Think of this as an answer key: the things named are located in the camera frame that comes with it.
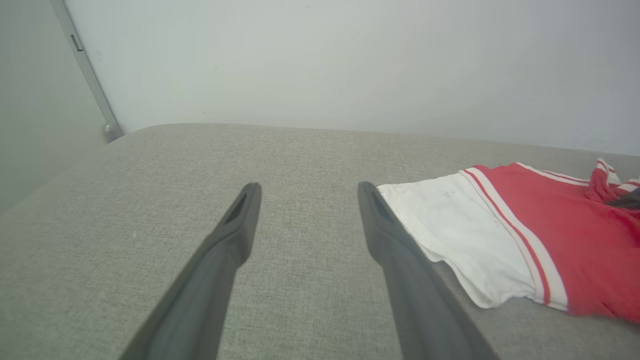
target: red and white shirt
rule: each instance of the red and white shirt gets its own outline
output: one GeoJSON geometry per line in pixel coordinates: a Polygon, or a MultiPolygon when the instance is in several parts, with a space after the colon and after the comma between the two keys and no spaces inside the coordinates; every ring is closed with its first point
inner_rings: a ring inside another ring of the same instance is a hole
{"type": "Polygon", "coordinates": [[[477,305],[529,297],[640,322],[640,211],[605,204],[638,186],[599,161],[588,180],[514,163],[379,190],[477,305]]]}

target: white wall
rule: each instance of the white wall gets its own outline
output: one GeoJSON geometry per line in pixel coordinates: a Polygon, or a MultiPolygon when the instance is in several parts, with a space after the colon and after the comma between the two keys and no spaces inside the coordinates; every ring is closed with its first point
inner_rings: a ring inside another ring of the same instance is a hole
{"type": "Polygon", "coordinates": [[[0,214],[105,144],[50,2],[0,2],[0,214]]]}
{"type": "Polygon", "coordinates": [[[67,0],[126,131],[393,131],[640,155],[638,0],[67,0]]]}

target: white fabric panel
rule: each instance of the white fabric panel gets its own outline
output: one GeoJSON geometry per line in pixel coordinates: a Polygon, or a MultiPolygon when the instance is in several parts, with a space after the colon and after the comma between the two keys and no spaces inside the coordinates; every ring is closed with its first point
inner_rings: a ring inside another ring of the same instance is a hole
{"type": "Polygon", "coordinates": [[[431,261],[445,261],[476,305],[534,295],[518,245],[461,174],[378,187],[431,261]]]}

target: striped trim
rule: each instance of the striped trim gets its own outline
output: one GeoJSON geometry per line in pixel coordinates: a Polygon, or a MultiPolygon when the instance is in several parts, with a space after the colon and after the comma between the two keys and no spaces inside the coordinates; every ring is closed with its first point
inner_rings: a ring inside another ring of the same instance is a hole
{"type": "Polygon", "coordinates": [[[547,171],[547,170],[542,170],[543,172],[546,172],[548,174],[552,174],[555,175],[557,177],[562,177],[563,179],[567,179],[567,180],[573,180],[573,181],[577,181],[578,183],[589,183],[589,179],[579,179],[578,177],[573,177],[573,176],[569,176],[569,175],[564,175],[564,174],[560,174],[557,172],[553,172],[553,171],[547,171]]]}
{"type": "Polygon", "coordinates": [[[618,187],[621,190],[625,190],[626,192],[632,192],[637,188],[640,188],[640,184],[634,183],[633,181],[627,181],[626,183],[620,185],[618,187]]]}
{"type": "Polygon", "coordinates": [[[597,169],[600,169],[607,174],[607,184],[620,185],[620,179],[618,179],[618,175],[616,175],[616,171],[613,170],[611,165],[607,164],[606,161],[599,159],[597,169]]]}
{"type": "Polygon", "coordinates": [[[564,284],[544,244],[513,214],[482,171],[477,168],[468,168],[460,173],[469,180],[493,214],[516,241],[529,266],[536,287],[535,297],[537,299],[535,301],[556,309],[566,310],[568,300],[564,284]]]}
{"type": "Polygon", "coordinates": [[[549,179],[560,181],[561,183],[567,183],[567,184],[579,185],[579,186],[589,186],[589,181],[587,181],[587,180],[576,179],[576,178],[572,178],[572,177],[566,176],[566,175],[559,175],[559,174],[555,174],[555,173],[549,172],[549,171],[540,171],[537,168],[532,168],[529,165],[524,165],[523,163],[516,163],[516,164],[520,165],[521,167],[526,168],[527,170],[531,170],[531,171],[535,172],[538,175],[542,175],[542,176],[547,177],[549,179]]]}

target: gray fabric surface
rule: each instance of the gray fabric surface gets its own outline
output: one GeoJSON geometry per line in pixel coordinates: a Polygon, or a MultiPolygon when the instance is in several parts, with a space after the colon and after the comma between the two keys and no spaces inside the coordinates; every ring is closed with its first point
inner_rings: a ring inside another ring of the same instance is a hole
{"type": "MultiPolygon", "coordinates": [[[[411,135],[222,124],[150,127],[0,218],[0,357],[116,359],[242,186],[262,184],[220,359],[399,359],[356,185],[522,161],[586,177],[597,154],[411,135]]],[[[640,158],[605,157],[622,177],[640,158]]],[[[503,359],[632,359],[637,327],[511,300],[474,306],[437,270],[503,359]]]]}

